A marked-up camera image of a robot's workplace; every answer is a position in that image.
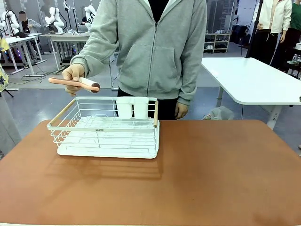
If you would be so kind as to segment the person's left hand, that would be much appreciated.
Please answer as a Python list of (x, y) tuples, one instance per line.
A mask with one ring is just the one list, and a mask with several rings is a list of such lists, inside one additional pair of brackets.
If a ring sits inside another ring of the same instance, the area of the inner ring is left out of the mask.
[(181, 104), (179, 102), (176, 103), (175, 113), (174, 117), (175, 119), (181, 119), (185, 117), (185, 115), (188, 113), (189, 106), (185, 104)]

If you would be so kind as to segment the person's right hand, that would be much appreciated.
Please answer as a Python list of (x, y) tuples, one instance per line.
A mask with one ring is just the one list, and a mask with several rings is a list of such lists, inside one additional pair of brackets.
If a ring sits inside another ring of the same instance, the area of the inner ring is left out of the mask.
[[(81, 64), (72, 64), (68, 68), (64, 69), (62, 72), (63, 79), (78, 81), (80, 77), (84, 77), (85, 68)], [(71, 96), (75, 96), (76, 93), (81, 89), (81, 87), (75, 86), (65, 86), (65, 91)]]

